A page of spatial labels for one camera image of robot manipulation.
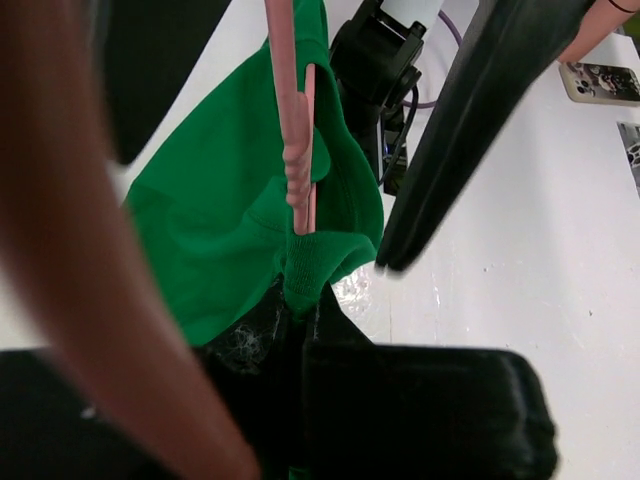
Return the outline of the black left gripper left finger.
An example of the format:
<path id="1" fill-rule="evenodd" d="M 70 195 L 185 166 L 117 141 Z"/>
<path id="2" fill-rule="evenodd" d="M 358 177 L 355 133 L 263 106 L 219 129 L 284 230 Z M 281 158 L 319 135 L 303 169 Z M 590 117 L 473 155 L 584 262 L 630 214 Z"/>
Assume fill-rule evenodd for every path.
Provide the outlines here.
<path id="1" fill-rule="evenodd" d="M 144 316 L 1 354 L 5 479 L 296 479 L 299 325 L 277 277 L 202 346 Z"/>

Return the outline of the person forearm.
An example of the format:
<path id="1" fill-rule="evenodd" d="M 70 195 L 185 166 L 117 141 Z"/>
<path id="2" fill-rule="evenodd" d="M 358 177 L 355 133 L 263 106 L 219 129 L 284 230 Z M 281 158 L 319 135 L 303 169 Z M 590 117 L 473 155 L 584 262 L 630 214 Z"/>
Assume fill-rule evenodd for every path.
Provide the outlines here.
<path id="1" fill-rule="evenodd" d="M 51 348 L 144 316 L 173 327 L 107 171 L 112 147 L 73 1 L 1 5 L 1 264 Z"/>

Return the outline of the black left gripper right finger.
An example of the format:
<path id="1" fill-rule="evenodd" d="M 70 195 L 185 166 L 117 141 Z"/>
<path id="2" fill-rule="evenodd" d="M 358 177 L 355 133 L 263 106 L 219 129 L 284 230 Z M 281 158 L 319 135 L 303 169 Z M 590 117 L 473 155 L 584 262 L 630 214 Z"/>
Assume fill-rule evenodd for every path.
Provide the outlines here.
<path id="1" fill-rule="evenodd" d="M 555 426 L 508 350 L 382 345 L 331 290 L 310 316 L 302 401 L 314 479 L 548 479 Z"/>

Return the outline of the green t shirt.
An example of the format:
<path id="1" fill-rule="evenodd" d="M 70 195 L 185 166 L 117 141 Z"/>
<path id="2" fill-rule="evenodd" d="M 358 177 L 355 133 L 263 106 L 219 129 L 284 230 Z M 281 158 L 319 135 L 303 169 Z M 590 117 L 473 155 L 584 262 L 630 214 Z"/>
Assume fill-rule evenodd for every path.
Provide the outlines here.
<path id="1" fill-rule="evenodd" d="M 379 188 L 344 121 L 325 6 L 297 1 L 293 13 L 297 72 L 315 69 L 315 232 L 293 230 L 267 46 L 195 107 L 127 195 L 161 292 L 202 358 L 274 281 L 302 314 L 326 285 L 371 262 L 380 245 Z"/>

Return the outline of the pink wire hanger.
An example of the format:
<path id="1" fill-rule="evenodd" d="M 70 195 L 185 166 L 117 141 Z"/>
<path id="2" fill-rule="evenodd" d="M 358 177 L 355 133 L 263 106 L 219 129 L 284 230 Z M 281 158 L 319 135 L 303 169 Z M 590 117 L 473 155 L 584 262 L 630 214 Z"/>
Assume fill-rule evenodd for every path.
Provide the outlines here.
<path id="1" fill-rule="evenodd" d="M 293 229 L 306 235 L 315 229 L 315 187 L 311 183 L 315 66 L 310 64 L 305 89 L 297 83 L 293 3 L 265 3 L 268 40 L 278 116 L 284 144 L 282 158 L 287 179 L 286 201 L 293 211 Z"/>

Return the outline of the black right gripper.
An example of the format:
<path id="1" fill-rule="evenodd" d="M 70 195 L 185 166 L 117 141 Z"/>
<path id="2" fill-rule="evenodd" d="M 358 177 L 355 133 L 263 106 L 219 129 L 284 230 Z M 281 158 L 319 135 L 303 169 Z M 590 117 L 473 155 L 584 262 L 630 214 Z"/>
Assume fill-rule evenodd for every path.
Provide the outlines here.
<path id="1" fill-rule="evenodd" d="M 330 65 L 346 125 L 383 192 L 398 193 L 375 260 L 379 269 L 403 273 L 420 257 L 513 110 L 576 37 L 591 5 L 480 2 L 408 170 L 406 141 L 421 78 L 415 61 L 425 27 L 401 25 L 380 1 L 362 2 L 342 25 Z"/>

